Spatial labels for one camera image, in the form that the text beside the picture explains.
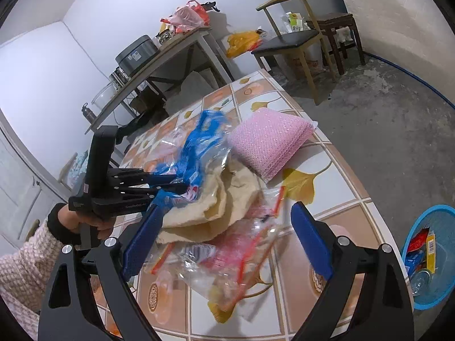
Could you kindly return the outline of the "left forearm pink sweater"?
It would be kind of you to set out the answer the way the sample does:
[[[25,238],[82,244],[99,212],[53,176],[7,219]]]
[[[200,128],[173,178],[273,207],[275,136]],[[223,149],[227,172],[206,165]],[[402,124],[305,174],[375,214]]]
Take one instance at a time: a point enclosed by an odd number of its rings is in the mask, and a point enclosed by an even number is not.
[[[79,235],[58,218],[56,204],[44,223],[16,253],[1,257],[1,339],[36,340],[39,311],[55,261],[63,246],[79,245]]]

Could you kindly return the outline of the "person's left hand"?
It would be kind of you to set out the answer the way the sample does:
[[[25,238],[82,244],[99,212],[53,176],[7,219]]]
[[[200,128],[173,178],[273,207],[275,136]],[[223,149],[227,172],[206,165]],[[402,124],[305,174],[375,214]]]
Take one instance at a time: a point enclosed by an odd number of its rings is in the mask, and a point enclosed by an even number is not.
[[[95,215],[87,215],[81,212],[74,212],[69,209],[68,205],[64,205],[57,214],[58,221],[72,233],[79,233],[80,226],[87,224],[95,227],[97,230],[97,238],[102,240],[111,236],[116,218],[111,217],[107,220],[102,220]]]

